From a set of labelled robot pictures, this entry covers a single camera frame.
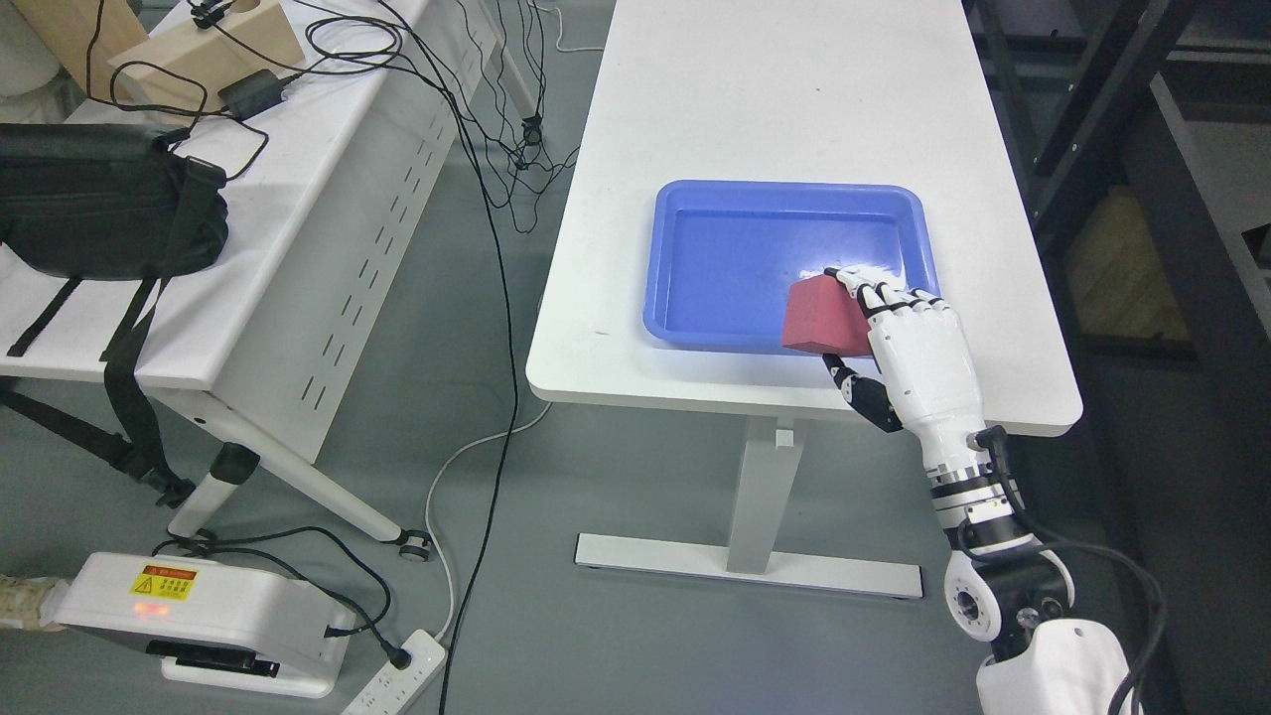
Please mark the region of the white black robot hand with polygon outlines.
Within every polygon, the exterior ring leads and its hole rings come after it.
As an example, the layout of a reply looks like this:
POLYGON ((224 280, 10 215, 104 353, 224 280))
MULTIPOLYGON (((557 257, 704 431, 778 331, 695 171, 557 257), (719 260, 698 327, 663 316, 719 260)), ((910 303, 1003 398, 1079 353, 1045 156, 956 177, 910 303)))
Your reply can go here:
POLYGON ((925 290, 896 290, 858 271, 827 267, 859 305, 881 378, 822 357, 843 398, 873 425, 910 431, 921 444, 927 478, 947 486, 988 472, 974 438, 986 429, 982 394, 958 314, 925 290))

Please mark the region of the black shoulder bag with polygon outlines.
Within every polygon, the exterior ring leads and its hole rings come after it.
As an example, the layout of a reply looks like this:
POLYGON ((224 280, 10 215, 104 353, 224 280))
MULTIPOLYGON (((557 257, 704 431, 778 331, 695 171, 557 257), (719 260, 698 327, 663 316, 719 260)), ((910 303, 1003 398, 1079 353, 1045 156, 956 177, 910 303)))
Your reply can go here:
POLYGON ((3 126, 3 245, 33 271, 64 279, 8 356, 25 356, 78 284, 139 284, 100 353, 122 433, 10 390, 4 406, 150 486, 167 507, 182 505, 194 484, 168 465, 135 370, 169 281, 214 265, 228 243, 228 206, 219 193, 226 171, 178 155, 175 145, 189 135, 187 126, 163 123, 3 126))

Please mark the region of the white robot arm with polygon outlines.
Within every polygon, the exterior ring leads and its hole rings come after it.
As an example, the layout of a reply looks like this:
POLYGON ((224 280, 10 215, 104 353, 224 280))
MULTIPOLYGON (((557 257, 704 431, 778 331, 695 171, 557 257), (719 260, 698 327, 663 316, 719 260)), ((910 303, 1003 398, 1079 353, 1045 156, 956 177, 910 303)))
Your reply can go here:
POLYGON ((1118 638, 1077 618, 1070 571, 1030 525, 1014 481, 986 453, 927 469, 949 542, 949 616, 991 654, 976 671, 985 714, 1141 714, 1118 638))

